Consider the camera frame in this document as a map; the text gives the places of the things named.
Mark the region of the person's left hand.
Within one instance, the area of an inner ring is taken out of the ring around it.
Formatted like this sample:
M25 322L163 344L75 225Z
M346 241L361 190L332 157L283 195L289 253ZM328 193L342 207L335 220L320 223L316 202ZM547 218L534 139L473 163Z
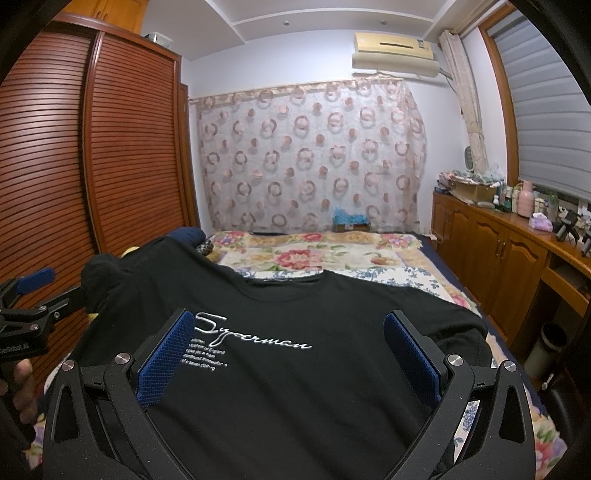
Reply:
M16 391L13 396L13 404L19 413L20 421L23 424L34 424L38 417L38 409L33 367L29 359L21 360L15 365L14 382Z

